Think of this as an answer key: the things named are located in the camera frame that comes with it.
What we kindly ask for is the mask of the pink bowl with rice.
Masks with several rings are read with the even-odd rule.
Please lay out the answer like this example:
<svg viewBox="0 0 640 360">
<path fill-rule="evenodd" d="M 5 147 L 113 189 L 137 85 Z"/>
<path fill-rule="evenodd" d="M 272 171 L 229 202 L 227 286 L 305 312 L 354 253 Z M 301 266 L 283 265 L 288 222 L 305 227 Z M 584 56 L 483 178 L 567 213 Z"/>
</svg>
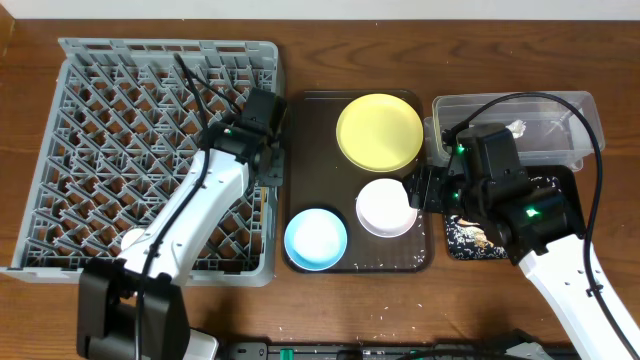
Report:
<svg viewBox="0 0 640 360">
<path fill-rule="evenodd" d="M 356 216 L 371 234 L 395 238 L 415 223 L 418 210 L 409 205 L 408 195 L 398 180 L 381 178 L 369 182 L 356 198 Z"/>
</svg>

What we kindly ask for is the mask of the yellow round plate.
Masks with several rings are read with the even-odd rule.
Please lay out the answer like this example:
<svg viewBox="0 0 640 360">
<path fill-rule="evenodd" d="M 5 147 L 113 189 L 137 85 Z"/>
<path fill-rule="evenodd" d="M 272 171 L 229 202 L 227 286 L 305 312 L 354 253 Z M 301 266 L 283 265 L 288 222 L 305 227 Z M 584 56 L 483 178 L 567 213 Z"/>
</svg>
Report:
<svg viewBox="0 0 640 360">
<path fill-rule="evenodd" d="M 384 173 L 415 159 L 423 145 L 424 129 L 417 111 L 405 100 L 374 93 L 356 98 L 341 111 L 336 140 L 351 163 Z"/>
</svg>

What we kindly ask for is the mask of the blue bowl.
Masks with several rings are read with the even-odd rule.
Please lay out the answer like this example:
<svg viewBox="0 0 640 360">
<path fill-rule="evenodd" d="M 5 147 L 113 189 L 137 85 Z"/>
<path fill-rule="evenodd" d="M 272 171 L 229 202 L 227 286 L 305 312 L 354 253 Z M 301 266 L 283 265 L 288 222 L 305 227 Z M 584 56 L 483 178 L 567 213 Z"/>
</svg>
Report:
<svg viewBox="0 0 640 360">
<path fill-rule="evenodd" d="M 311 272 L 328 270 L 346 252 L 347 228 L 334 212 L 306 209 L 295 215 L 284 233 L 284 249 L 291 262 Z"/>
</svg>

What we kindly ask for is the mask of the white tissue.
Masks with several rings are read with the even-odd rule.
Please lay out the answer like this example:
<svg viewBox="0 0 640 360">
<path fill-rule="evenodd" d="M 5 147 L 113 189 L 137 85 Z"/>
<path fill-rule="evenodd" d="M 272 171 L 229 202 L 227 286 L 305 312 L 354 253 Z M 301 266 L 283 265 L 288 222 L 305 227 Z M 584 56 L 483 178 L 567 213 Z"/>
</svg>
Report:
<svg viewBox="0 0 640 360">
<path fill-rule="evenodd" d="M 526 122 L 520 119 L 515 120 L 507 125 L 507 129 L 512 133 L 514 139 L 519 139 L 526 131 Z"/>
</svg>

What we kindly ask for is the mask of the white cup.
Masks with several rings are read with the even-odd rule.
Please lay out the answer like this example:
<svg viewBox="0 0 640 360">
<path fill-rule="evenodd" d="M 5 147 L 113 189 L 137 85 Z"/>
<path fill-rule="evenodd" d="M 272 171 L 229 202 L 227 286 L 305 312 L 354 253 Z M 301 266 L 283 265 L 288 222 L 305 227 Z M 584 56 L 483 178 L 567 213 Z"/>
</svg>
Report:
<svg viewBox="0 0 640 360">
<path fill-rule="evenodd" d="M 121 240 L 121 250 L 124 251 L 133 245 L 143 234 L 145 233 L 144 228 L 132 228 L 128 230 L 123 236 Z"/>
</svg>

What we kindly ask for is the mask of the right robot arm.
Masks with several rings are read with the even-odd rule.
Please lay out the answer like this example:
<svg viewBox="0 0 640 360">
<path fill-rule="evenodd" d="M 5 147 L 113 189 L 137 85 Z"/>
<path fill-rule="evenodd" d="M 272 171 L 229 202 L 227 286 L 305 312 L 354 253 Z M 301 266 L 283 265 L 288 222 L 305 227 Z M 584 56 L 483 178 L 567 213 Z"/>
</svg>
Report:
<svg viewBox="0 0 640 360">
<path fill-rule="evenodd" d="M 403 179 L 410 206 L 479 224 L 544 297 L 581 358 L 638 358 L 639 327 L 565 190 L 534 184 L 500 123 L 465 129 L 454 145 L 448 166 L 419 165 Z"/>
</svg>

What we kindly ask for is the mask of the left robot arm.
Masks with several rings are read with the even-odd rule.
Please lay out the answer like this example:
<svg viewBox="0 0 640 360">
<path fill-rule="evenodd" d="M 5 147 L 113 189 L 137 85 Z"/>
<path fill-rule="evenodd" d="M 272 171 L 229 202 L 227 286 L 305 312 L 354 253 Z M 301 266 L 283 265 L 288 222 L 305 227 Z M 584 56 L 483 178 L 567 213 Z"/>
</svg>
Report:
<svg viewBox="0 0 640 360">
<path fill-rule="evenodd" d="M 218 340 L 190 327 L 182 288 L 226 211 L 283 157 L 272 130 L 213 125 L 178 189 L 114 261 L 79 280 L 76 351 L 86 359 L 213 359 Z"/>
</svg>

